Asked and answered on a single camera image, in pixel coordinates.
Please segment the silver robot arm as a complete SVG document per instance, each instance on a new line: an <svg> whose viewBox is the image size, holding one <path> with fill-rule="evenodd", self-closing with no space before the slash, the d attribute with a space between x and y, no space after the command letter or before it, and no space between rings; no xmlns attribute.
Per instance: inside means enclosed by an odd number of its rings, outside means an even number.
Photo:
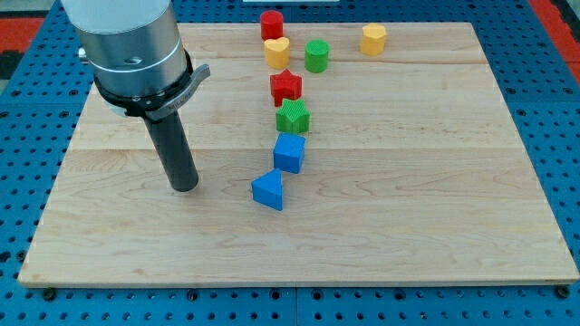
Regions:
<svg viewBox="0 0 580 326"><path fill-rule="evenodd" d="M107 92L150 96L186 71L170 0L62 0L62 5Z"/></svg>

